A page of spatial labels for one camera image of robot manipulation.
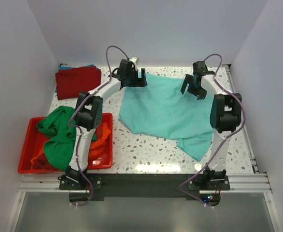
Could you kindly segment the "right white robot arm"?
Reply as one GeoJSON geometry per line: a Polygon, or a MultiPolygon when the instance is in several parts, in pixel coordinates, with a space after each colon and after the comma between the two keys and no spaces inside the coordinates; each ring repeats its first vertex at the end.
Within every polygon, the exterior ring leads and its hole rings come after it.
{"type": "Polygon", "coordinates": [[[241,100],[239,93],[228,92],[215,78],[215,72],[208,70],[205,61],[193,63],[193,74],[185,76],[181,93],[187,91],[203,100],[212,97],[210,125],[214,129],[212,152],[209,161],[197,174],[189,178],[189,183],[198,188],[228,184],[226,177],[226,157],[231,137],[241,124],[241,100]]]}

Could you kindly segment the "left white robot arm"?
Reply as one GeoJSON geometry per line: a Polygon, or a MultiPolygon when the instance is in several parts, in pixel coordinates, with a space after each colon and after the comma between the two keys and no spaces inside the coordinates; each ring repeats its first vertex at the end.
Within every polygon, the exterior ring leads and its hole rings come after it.
{"type": "Polygon", "coordinates": [[[61,189],[83,189],[89,183],[86,179],[88,153],[94,133],[102,121],[103,103],[124,87],[147,86],[145,69],[139,71],[138,63],[137,57],[122,59],[107,81],[94,90],[79,94],[72,116],[75,120],[76,141],[72,158],[60,179],[61,189]]]}

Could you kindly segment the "teal t shirt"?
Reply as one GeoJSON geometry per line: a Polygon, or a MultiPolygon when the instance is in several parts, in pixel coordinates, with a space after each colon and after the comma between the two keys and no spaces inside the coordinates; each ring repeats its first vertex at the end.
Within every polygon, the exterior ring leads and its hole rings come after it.
{"type": "Polygon", "coordinates": [[[197,161],[209,150],[212,98],[180,92],[183,79],[146,75],[147,86],[126,87],[119,121],[133,134],[177,141],[177,147],[197,161]]]}

